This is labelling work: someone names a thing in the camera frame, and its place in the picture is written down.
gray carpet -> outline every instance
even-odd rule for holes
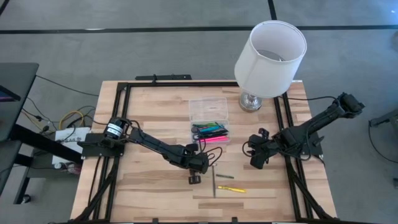
[[[164,2],[11,0],[0,17],[0,29],[232,26],[270,19],[267,1]],[[394,13],[398,12],[398,3],[393,0],[278,0],[275,8],[278,19],[296,26],[398,24]],[[307,96],[338,96],[345,91],[366,105],[357,118],[341,119],[320,131],[325,135],[322,147],[338,216],[360,222],[395,223],[398,190],[392,178],[398,177],[398,165],[387,162],[372,149],[368,120],[398,108],[396,30],[303,33],[308,51],[295,79],[304,81]],[[0,35],[0,62],[37,62],[38,75],[90,93],[98,93],[103,80],[133,80],[137,75],[153,73],[233,79],[234,64],[248,35],[246,31]],[[83,105],[96,105],[95,97],[39,79],[30,97],[54,120]],[[311,101],[312,114],[329,104],[328,100]],[[29,102],[25,108],[34,111]],[[35,129],[23,117],[19,123]],[[371,131],[377,148],[398,161],[398,140],[392,128],[385,124]],[[12,171],[0,198],[0,222],[66,221],[77,178],[34,180],[28,189],[34,201],[12,205],[23,169]]]

desk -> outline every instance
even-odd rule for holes
[[[117,83],[103,82],[95,114],[97,122],[109,121]],[[147,134],[168,144],[190,143],[189,100],[226,97],[231,142],[221,145],[224,153],[214,168],[216,174],[232,175],[235,179],[216,177],[215,182],[216,185],[244,188],[247,193],[216,190],[216,198],[213,198],[211,168],[201,175],[202,183],[189,185],[189,171],[171,166],[162,156],[142,146],[127,144],[120,160],[111,222],[151,222],[152,218],[159,218],[160,222],[230,222],[231,217],[237,217],[240,222],[295,220],[284,158],[276,155],[263,170],[257,170],[250,166],[250,159],[241,150],[242,143],[259,128],[266,128],[271,134],[279,131],[274,101],[264,100],[259,111],[247,113],[239,107],[240,92],[239,87],[231,86],[131,89],[127,118],[137,120]],[[293,83],[288,94],[292,98],[306,98],[303,83]],[[296,125],[311,118],[306,101],[291,100],[290,108]],[[101,133],[103,128],[93,125],[95,133]],[[83,163],[71,218],[77,217],[87,206],[96,161],[97,158],[90,158]],[[336,216],[323,164],[311,159],[303,162],[303,168],[309,191],[327,213]],[[298,198],[305,217],[300,193]],[[104,217],[105,206],[103,199],[99,218]]]

table lamp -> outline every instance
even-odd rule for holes
[[[235,64],[235,78],[242,88],[239,105],[253,112],[263,98],[273,98],[289,89],[307,51],[304,35],[282,21],[256,25]]]

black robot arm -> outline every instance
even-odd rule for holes
[[[166,161],[177,167],[201,174],[205,174],[209,167],[206,153],[195,154],[198,150],[197,144],[168,145],[135,127],[132,127],[128,140],[161,154]]]
[[[264,163],[268,163],[270,157],[278,152],[283,155],[300,156],[304,146],[309,149],[311,144],[317,145],[323,138],[309,138],[319,129],[330,124],[338,118],[354,118],[360,113],[364,105],[353,95],[342,93],[333,103],[322,113],[316,115],[300,126],[285,128],[268,139],[268,132],[260,129],[261,136],[253,134],[250,136],[248,146],[252,148],[250,164],[255,168],[262,169]]]

marker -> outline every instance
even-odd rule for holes
[[[219,189],[223,189],[223,190],[231,190],[233,192],[239,192],[239,193],[246,193],[246,190],[244,189],[237,189],[234,187],[225,187],[225,186],[218,186]]]

